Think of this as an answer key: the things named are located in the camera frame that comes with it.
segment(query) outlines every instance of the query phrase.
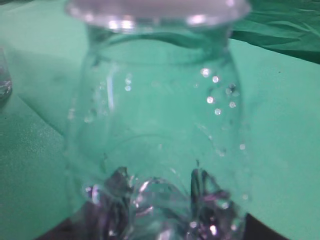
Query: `water droplet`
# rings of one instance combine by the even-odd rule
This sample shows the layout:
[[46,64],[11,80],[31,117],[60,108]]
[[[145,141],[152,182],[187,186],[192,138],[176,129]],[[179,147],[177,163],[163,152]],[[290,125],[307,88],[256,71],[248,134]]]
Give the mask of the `water droplet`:
[[249,195],[246,194],[246,193],[244,193],[244,194],[242,195],[242,199],[243,199],[243,200],[248,200],[248,199],[249,199]]
[[240,150],[245,150],[246,149],[246,145],[245,144],[240,144]]
[[219,154],[220,157],[224,157],[224,156],[226,156],[227,149],[225,149],[225,148],[223,148],[221,150],[217,149],[216,153]]
[[88,115],[84,118],[84,122],[87,124],[92,123],[96,116],[97,116],[97,111],[94,108],[92,108],[89,110]]
[[229,103],[229,107],[230,108],[235,108],[237,105],[236,105],[236,103],[234,102],[234,101],[231,101],[230,103]]
[[232,91],[234,91],[234,90],[236,90],[236,85],[235,85],[234,83],[231,83],[231,84],[229,85],[229,88],[230,88]]
[[214,114],[217,115],[217,116],[221,115],[221,109],[220,108],[216,108],[214,110]]
[[208,68],[203,68],[203,69],[201,69],[201,74],[202,74],[202,76],[204,76],[205,78],[209,77],[210,73],[211,73],[211,71],[210,71],[210,69],[208,69]]
[[75,117],[75,109],[74,108],[70,108],[69,113],[68,113],[68,119],[72,120]]
[[216,83],[218,83],[218,82],[220,81],[220,79],[219,79],[218,76],[214,76],[214,77],[212,78],[212,81],[216,84]]
[[238,91],[234,91],[234,92],[232,93],[232,96],[233,96],[233,97],[239,97],[239,95],[240,95],[240,93],[239,93]]
[[130,85],[132,83],[131,79],[125,79],[125,84]]
[[232,94],[232,90],[231,90],[230,88],[227,88],[227,89],[225,90],[225,93],[226,93],[227,95],[231,95],[231,94]]
[[212,97],[212,96],[208,96],[207,99],[206,99],[206,102],[208,104],[214,104],[214,103],[216,103],[216,99],[214,97]]
[[124,88],[127,92],[129,92],[129,91],[131,91],[131,86],[125,86],[125,88]]

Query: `clear glass jar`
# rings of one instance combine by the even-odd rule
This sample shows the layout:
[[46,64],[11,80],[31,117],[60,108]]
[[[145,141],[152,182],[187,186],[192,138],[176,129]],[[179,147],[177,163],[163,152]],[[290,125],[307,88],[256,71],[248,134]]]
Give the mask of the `clear glass jar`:
[[250,175],[231,25],[87,29],[66,139],[79,235],[240,240]]
[[2,105],[12,93],[12,81],[5,58],[5,53],[0,48],[0,105]]

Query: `green surface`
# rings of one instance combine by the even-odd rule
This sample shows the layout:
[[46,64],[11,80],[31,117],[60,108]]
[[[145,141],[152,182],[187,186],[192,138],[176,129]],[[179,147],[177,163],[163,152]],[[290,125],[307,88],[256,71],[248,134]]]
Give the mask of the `green surface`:
[[251,0],[232,38],[320,64],[319,0]]
[[[0,114],[1,240],[32,239],[69,214],[62,135],[87,42],[60,2],[0,8],[0,46],[13,79]],[[230,45],[252,133],[249,211],[292,240],[318,240],[320,67],[236,40]]]

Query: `glass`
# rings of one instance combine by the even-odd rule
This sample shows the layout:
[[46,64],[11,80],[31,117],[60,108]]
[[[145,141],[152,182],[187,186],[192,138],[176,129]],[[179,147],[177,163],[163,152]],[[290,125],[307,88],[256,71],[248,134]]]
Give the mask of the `glass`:
[[87,26],[68,115],[79,237],[240,240],[250,169],[231,24],[119,19]]
[[12,82],[5,58],[5,53],[0,48],[0,102],[5,101],[12,92]]

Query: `green fabric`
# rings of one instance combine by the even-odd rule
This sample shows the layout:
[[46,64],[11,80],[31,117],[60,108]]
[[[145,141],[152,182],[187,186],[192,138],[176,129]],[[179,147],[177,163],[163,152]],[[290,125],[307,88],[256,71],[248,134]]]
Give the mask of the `green fabric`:
[[[69,214],[62,136],[87,41],[61,0],[35,0],[0,7],[0,46],[13,79],[0,110],[0,239],[31,240]],[[318,240],[320,66],[230,47],[251,128],[249,211],[292,240]]]
[[319,0],[251,0],[232,38],[320,64]]

